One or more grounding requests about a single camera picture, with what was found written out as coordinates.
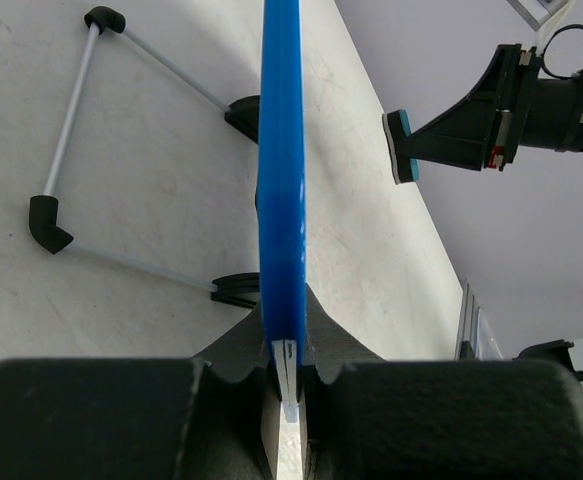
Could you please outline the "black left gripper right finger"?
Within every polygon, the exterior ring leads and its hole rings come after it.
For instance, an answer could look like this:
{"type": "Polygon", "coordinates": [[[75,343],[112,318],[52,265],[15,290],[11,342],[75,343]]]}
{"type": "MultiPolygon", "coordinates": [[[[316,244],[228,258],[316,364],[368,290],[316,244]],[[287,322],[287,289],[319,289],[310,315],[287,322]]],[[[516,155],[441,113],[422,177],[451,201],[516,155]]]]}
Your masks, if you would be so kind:
{"type": "Polygon", "coordinates": [[[583,479],[583,389],[540,359],[380,358],[307,297],[308,479],[583,479]]]}

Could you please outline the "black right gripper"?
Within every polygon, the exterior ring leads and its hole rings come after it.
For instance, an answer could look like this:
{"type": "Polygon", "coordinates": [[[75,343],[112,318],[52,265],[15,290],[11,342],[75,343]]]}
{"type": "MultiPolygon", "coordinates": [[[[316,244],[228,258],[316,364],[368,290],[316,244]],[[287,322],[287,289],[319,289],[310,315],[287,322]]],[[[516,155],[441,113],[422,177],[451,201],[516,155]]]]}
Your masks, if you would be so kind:
{"type": "Polygon", "coordinates": [[[403,141],[409,158],[480,171],[493,131],[496,108],[499,126],[490,167],[503,171],[513,162],[520,145],[538,81],[537,48],[522,49],[502,69],[502,48],[469,93],[403,141]],[[504,89],[500,78],[503,78],[504,89]]]}

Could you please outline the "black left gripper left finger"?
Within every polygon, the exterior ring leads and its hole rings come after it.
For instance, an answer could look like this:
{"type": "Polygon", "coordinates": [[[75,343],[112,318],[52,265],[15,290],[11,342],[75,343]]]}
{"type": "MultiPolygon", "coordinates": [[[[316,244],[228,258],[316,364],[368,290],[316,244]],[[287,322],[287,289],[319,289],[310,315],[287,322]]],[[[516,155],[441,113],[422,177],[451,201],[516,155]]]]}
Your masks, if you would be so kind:
{"type": "Polygon", "coordinates": [[[258,310],[191,358],[0,361],[0,479],[272,479],[258,310]]]}

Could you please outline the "blue-framed whiteboard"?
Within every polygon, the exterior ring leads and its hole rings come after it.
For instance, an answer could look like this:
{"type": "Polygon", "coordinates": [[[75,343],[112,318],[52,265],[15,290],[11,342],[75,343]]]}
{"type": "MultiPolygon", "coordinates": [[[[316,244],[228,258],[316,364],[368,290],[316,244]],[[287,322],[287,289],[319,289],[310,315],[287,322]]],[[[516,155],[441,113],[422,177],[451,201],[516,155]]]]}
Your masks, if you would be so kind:
{"type": "Polygon", "coordinates": [[[306,164],[301,15],[264,4],[256,189],[261,318],[287,422],[299,420],[306,336],[306,164]]]}

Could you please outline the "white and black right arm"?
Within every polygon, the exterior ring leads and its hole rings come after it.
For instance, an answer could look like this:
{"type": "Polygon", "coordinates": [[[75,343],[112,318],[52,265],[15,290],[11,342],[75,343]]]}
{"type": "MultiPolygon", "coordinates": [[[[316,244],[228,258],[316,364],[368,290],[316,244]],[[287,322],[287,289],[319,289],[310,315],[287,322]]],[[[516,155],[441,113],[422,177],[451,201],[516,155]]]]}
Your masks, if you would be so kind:
{"type": "Polygon", "coordinates": [[[533,49],[498,46],[462,99],[396,142],[398,157],[480,171],[504,169],[521,146],[583,153],[583,70],[542,79],[541,63],[533,49]]]}

